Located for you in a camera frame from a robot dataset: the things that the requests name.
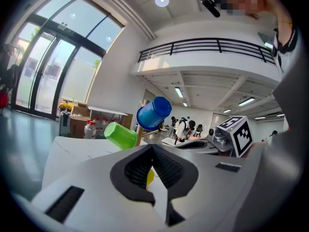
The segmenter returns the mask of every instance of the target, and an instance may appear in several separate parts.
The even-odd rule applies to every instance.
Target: table
[[[79,163],[120,151],[107,139],[56,137],[51,146],[43,174],[42,189],[65,175]]]
[[[104,112],[104,113],[120,114],[120,115],[127,116],[127,114],[122,113],[122,112],[113,111],[113,110],[109,110],[109,109],[104,109],[104,108],[100,108],[100,107],[96,107],[96,106],[88,106],[88,109],[89,110],[94,110],[94,111],[99,111],[99,112]]]
[[[165,139],[162,139],[162,143],[165,144],[165,145],[174,147],[175,146],[175,139],[167,137]]]

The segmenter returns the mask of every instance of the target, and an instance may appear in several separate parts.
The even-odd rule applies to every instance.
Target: yellow object
[[[66,109],[67,104],[64,103],[64,102],[63,102],[63,103],[60,103],[59,107],[60,107],[60,108]],[[72,107],[73,107],[73,103],[72,103],[72,102],[69,102],[69,103],[68,103],[68,110],[72,110]]]
[[[154,181],[154,172],[152,170],[149,171],[148,175],[147,175],[147,185],[149,185],[150,183],[152,183]]]

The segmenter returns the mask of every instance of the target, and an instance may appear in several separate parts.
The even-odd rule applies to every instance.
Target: glass door
[[[38,91],[34,104],[36,114],[52,114],[55,92],[60,76],[74,49],[74,45],[60,40],[45,64],[38,81]]]
[[[63,82],[62,71],[70,63],[75,48],[56,34],[43,32],[40,35],[19,79],[15,101],[17,110],[56,118],[54,99],[58,100],[55,96]]]
[[[18,83],[16,95],[16,108],[30,112],[30,100],[33,91],[34,80],[38,76],[38,69],[43,58],[55,42],[56,37],[48,33],[42,33],[33,46],[28,59],[23,67]]]

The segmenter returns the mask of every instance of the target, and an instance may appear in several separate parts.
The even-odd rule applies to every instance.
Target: plastic bottle
[[[96,138],[95,122],[88,121],[88,123],[85,125],[84,138],[85,139],[95,139]]]
[[[93,122],[96,124],[96,136],[98,136],[99,130],[100,130],[100,122],[99,122],[99,118],[97,116],[95,116],[95,119],[93,120]]]
[[[98,132],[98,135],[100,137],[103,137],[104,136],[104,132],[105,132],[105,128],[108,126],[108,119],[107,118],[103,118],[103,120],[101,121],[100,123],[100,129],[99,129],[99,132]]]

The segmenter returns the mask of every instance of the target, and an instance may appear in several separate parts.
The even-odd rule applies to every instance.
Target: black slot
[[[216,165],[216,168],[237,173],[241,169],[241,166],[220,162]]]
[[[178,149],[192,149],[192,148],[199,149],[199,148],[204,148],[206,146],[207,146],[206,142],[203,142],[203,141],[193,141],[193,142],[191,142],[189,144],[186,144],[186,145],[175,146],[175,148],[178,148]]]
[[[70,187],[65,193],[50,207],[45,214],[54,220],[63,223],[73,207],[83,194],[84,189]]]

